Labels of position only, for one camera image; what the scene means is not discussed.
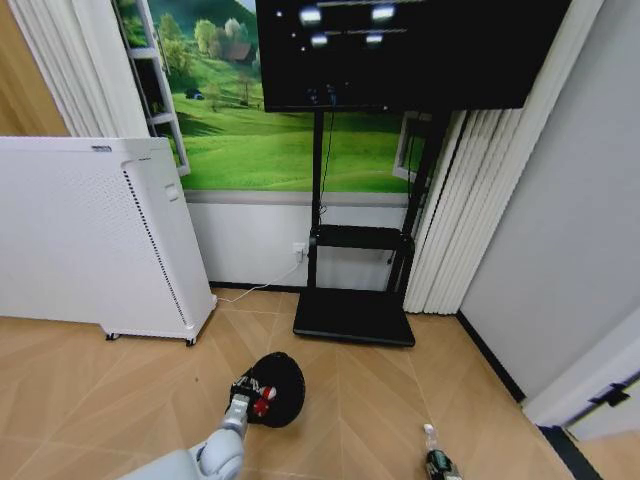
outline bottle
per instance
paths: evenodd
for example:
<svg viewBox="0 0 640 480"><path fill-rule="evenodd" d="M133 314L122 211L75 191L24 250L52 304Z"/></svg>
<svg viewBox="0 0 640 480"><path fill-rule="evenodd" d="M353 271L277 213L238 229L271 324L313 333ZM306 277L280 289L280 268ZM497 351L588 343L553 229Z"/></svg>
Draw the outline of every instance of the bottle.
<svg viewBox="0 0 640 480"><path fill-rule="evenodd" d="M427 435L427 459L425 466L430 480L462 480L458 467L438 448L438 435L430 423L424 425Z"/></svg>

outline door frame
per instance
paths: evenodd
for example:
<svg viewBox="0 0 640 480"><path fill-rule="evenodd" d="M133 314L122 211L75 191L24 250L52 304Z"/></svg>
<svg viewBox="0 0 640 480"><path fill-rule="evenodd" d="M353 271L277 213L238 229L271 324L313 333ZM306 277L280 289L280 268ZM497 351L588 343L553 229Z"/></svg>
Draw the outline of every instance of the door frame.
<svg viewBox="0 0 640 480"><path fill-rule="evenodd" d="M564 426L590 405L590 398L639 368L640 306L541 393L525 401L524 414L540 426Z"/></svg>

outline white air purifier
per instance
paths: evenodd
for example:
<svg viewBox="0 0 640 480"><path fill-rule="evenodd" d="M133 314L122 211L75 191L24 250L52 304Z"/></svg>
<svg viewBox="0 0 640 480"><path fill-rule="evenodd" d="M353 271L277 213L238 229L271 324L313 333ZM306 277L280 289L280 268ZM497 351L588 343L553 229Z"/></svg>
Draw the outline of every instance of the white air purifier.
<svg viewBox="0 0 640 480"><path fill-rule="evenodd" d="M0 137L0 315L195 343L215 308L165 138Z"/></svg>

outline tv stand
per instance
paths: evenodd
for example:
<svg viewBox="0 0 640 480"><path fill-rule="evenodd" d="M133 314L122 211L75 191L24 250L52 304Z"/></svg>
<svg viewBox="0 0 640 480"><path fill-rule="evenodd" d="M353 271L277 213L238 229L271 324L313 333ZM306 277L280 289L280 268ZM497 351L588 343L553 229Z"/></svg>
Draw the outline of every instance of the tv stand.
<svg viewBox="0 0 640 480"><path fill-rule="evenodd" d="M434 164L449 126L450 111L432 114L427 141L416 174L402 229L326 225L320 221L322 137L324 111L314 113L313 196L309 234L307 287L300 294L293 324L297 335L331 340L412 347L415 338L403 310L414 255L413 227L426 193L427 175ZM395 251L384 291L318 288L318 247L365 248Z"/></svg>

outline house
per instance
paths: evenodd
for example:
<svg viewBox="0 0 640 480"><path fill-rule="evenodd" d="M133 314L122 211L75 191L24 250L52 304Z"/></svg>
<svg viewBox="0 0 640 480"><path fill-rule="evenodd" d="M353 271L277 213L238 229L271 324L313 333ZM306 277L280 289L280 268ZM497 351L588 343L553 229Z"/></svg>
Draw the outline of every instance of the house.
<svg viewBox="0 0 640 480"><path fill-rule="evenodd" d="M251 43L234 42L226 49L224 59L229 62L251 65L256 58L256 47Z"/></svg>

